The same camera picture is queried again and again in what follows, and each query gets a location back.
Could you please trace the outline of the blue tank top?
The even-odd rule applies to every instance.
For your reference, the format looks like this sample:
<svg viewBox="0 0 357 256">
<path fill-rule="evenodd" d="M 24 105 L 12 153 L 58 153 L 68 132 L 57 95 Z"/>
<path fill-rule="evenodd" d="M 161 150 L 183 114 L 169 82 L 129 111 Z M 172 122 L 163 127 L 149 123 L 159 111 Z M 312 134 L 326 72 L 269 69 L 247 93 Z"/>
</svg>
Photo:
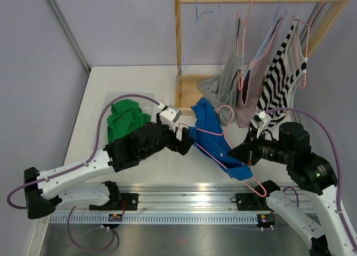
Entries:
<svg viewBox="0 0 357 256">
<path fill-rule="evenodd" d="M 227 155 L 231 148 L 222 135 L 223 129 L 209 101 L 201 98 L 191 109 L 196 115 L 196 123 L 189 127 L 189 134 L 195 140 L 197 149 L 229 177 L 239 181 L 252 178 L 253 173 L 249 166 Z"/>
</svg>

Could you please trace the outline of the green tank top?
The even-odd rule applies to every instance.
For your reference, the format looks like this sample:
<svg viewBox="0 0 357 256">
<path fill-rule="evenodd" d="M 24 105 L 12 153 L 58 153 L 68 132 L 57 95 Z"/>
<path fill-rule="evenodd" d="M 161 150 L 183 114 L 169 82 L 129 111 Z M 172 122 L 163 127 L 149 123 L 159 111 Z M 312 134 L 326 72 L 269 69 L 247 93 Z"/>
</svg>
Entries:
<svg viewBox="0 0 357 256">
<path fill-rule="evenodd" d="M 107 140 L 112 143 L 125 137 L 151 121 L 151 116 L 142 111 L 139 104 L 130 99 L 120 100 L 111 105 L 107 118 Z"/>
</svg>

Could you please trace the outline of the grey tank top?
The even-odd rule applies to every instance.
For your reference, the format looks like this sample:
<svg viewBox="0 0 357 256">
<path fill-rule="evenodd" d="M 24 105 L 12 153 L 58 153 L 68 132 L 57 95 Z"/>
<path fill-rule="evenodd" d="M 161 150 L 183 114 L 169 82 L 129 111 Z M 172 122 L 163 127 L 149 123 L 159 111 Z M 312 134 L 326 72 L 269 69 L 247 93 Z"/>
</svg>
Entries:
<svg viewBox="0 0 357 256">
<path fill-rule="evenodd" d="M 239 75 L 244 68 L 244 54 L 239 51 L 239 32 L 242 18 L 235 22 L 235 40 L 231 53 L 220 74 L 212 75 L 197 83 L 204 98 L 213 106 L 214 112 L 223 127 L 234 121 L 232 111 L 235 110 L 238 92 Z"/>
</svg>

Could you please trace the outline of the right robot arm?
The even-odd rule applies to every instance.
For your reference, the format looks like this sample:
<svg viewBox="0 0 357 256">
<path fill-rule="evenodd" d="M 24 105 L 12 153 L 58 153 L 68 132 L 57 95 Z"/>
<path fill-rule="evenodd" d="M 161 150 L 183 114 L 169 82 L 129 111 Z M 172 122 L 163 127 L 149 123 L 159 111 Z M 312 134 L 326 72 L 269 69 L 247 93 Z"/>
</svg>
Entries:
<svg viewBox="0 0 357 256">
<path fill-rule="evenodd" d="M 291 203 L 280 187 L 268 180 L 255 187 L 254 205 L 276 212 L 305 242 L 310 255 L 356 255 L 356 239 L 349 218 L 342 218 L 337 202 L 338 179 L 330 163 L 313 153 L 310 135 L 296 122 L 279 126 L 278 138 L 266 139 L 250 131 L 242 144 L 228 152 L 250 165 L 264 159 L 286 166 L 291 180 L 303 191 L 319 219 L 311 220 Z"/>
</svg>

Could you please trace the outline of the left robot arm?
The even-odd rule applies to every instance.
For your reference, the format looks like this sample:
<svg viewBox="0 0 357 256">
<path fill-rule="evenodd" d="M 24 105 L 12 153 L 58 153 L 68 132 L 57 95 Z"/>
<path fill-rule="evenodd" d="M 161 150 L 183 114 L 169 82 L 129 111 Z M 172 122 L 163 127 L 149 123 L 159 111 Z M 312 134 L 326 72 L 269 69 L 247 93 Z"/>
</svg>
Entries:
<svg viewBox="0 0 357 256">
<path fill-rule="evenodd" d="M 106 211 L 124 208 L 123 199 L 115 182 L 106 181 L 98 190 L 75 196 L 70 188 L 92 178 L 114 174 L 139 163 L 155 153 L 168 148 L 186 155 L 195 140 L 184 128 L 177 137 L 167 125 L 148 122 L 132 133 L 114 140 L 95 152 L 88 161 L 73 163 L 51 171 L 35 167 L 24 171 L 27 217 L 39 219 L 52 214 L 63 204 L 86 205 L 89 210 Z"/>
</svg>

